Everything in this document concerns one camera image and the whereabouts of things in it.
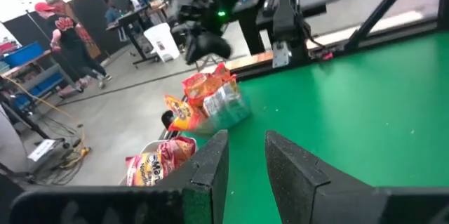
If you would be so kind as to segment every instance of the person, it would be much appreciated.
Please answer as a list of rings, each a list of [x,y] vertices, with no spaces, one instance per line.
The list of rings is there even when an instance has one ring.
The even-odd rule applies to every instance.
[[[60,51],[61,47],[66,48],[69,54],[73,55],[71,63],[82,73],[97,79],[98,86],[104,88],[104,81],[109,81],[112,77],[89,55],[82,38],[76,33],[76,29],[82,28],[80,24],[66,15],[55,13],[55,8],[47,3],[37,3],[34,9],[52,30],[51,48],[54,51]]]
[[[120,11],[117,10],[117,7],[114,5],[112,0],[105,0],[106,5],[108,7],[105,17],[106,17],[106,24],[108,26],[113,25],[121,16]]]

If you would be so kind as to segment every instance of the green tabletop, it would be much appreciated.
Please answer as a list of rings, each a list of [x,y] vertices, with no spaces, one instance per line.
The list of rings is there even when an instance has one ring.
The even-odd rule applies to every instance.
[[[264,157],[268,129],[369,185],[449,185],[447,34],[239,86],[253,114],[229,129],[224,223],[281,223]]]

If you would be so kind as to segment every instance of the snack bag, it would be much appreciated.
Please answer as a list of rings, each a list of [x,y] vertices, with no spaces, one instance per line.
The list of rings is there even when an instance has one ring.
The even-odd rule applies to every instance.
[[[205,97],[214,94],[222,85],[222,80],[214,74],[196,73],[182,82],[189,104],[196,107],[203,105]]]
[[[228,81],[213,95],[205,98],[203,109],[208,116],[207,124],[213,128],[213,132],[228,129],[251,113],[235,79]]]
[[[166,95],[165,99],[167,107],[176,115],[175,120],[168,127],[169,131],[192,131],[206,119],[197,107],[182,102],[171,95]]]
[[[153,186],[196,152],[195,140],[178,136],[160,144],[156,152],[126,158],[127,186]]]
[[[224,83],[231,79],[231,71],[226,68],[226,65],[223,62],[220,62],[218,64],[218,66],[215,68],[213,75],[221,79]]]

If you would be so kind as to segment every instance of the standing desk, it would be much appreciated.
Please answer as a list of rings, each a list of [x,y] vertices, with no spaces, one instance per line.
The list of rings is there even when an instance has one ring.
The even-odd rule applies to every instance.
[[[25,83],[22,83],[22,87],[27,90],[30,91],[32,88],[34,88],[35,86],[37,86],[38,84],[42,83],[44,80],[48,79],[49,77],[53,76],[55,73],[59,72],[62,75],[62,78],[59,79],[58,81],[55,81],[54,83],[52,83],[50,86],[47,86],[45,89],[41,90],[41,92],[39,94],[37,94],[37,96],[41,96],[47,92],[49,92],[50,90],[52,90],[53,88],[55,88],[58,84],[61,83],[61,81],[65,80],[69,85],[71,85],[74,89],[78,89],[76,87],[76,84],[72,81],[72,79],[69,77],[69,75],[63,70],[63,68],[61,67],[61,65],[59,65],[51,56],[51,51],[50,50],[46,50],[43,52],[43,54],[33,58],[32,60],[27,61],[25,64],[14,67],[12,69],[10,69],[7,72],[4,72],[3,74],[0,75],[0,77],[3,78],[13,78],[13,76],[15,74],[17,74],[17,72],[19,72],[21,69],[23,69],[24,67],[37,62],[39,59],[46,57],[46,56],[50,56],[50,60],[53,63],[53,66],[51,66],[50,68],[48,68],[47,70],[42,71],[41,73],[39,73],[38,75],[34,76],[32,79],[27,80]],[[23,90],[21,90],[20,88],[18,88],[18,92],[19,93],[24,93]],[[29,104],[29,101],[26,102],[25,104],[22,105],[22,107],[27,106]]]
[[[142,58],[141,60],[133,62],[133,65],[136,68],[138,67],[137,65],[142,62],[147,62],[149,60],[157,61],[159,59],[159,57],[156,53],[152,53],[149,57],[147,57],[145,55],[145,53],[143,52],[139,43],[135,40],[135,37],[134,37],[133,33],[131,32],[131,29],[129,28],[129,24],[132,24],[135,21],[138,21],[139,25],[142,27],[142,29],[145,30],[145,25],[143,23],[142,18],[140,17],[140,14],[141,14],[141,12],[146,11],[148,9],[148,7],[149,7],[149,5],[146,5],[141,8],[135,9],[134,11],[132,11],[130,13],[125,14],[124,16],[117,19],[115,25],[111,25],[106,29],[106,31],[113,31],[120,27],[123,28],[126,36],[130,39],[131,43],[134,45],[135,49],[138,51],[140,57]],[[153,9],[151,9],[149,14],[162,11],[164,7],[166,7],[166,5],[161,4],[160,6],[157,6]]]

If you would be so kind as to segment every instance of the clear plastic bag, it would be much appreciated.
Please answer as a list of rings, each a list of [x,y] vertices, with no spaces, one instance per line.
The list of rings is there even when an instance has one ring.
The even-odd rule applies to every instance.
[[[213,95],[204,99],[203,110],[208,118],[197,133],[215,133],[229,129],[251,114],[247,100],[241,95],[235,80],[220,87]]]

